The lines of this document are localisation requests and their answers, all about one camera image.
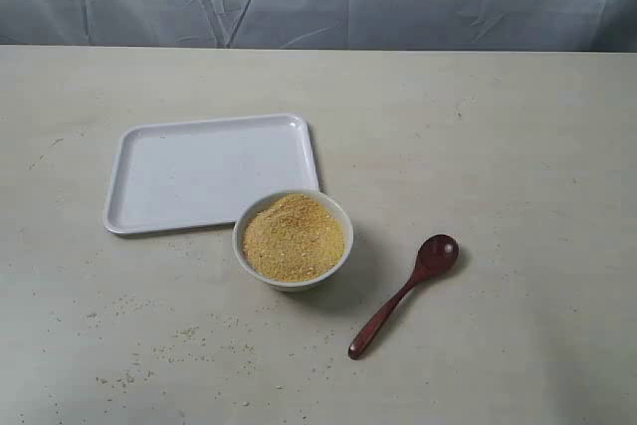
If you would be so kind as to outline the dark brown wooden spoon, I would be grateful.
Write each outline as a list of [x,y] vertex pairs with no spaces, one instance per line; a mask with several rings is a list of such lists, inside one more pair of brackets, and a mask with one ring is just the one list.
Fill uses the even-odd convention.
[[404,297],[416,286],[448,273],[456,264],[459,254],[459,245],[451,236],[438,234],[428,238],[418,250],[413,272],[407,282],[359,331],[349,345],[348,357],[360,359]]

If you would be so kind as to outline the white bowl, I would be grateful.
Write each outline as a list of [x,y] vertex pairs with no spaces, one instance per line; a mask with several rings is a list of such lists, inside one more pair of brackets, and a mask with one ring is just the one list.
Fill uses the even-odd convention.
[[347,261],[353,227],[345,211],[319,191],[284,190],[250,205],[232,243],[241,267],[283,292],[311,289]]

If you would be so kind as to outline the white rectangular plastic tray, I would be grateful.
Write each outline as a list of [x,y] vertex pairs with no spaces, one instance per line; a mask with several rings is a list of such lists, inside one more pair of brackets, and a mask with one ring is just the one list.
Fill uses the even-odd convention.
[[118,144],[104,225],[130,236],[232,224],[260,198],[297,189],[319,189],[298,115],[140,125]]

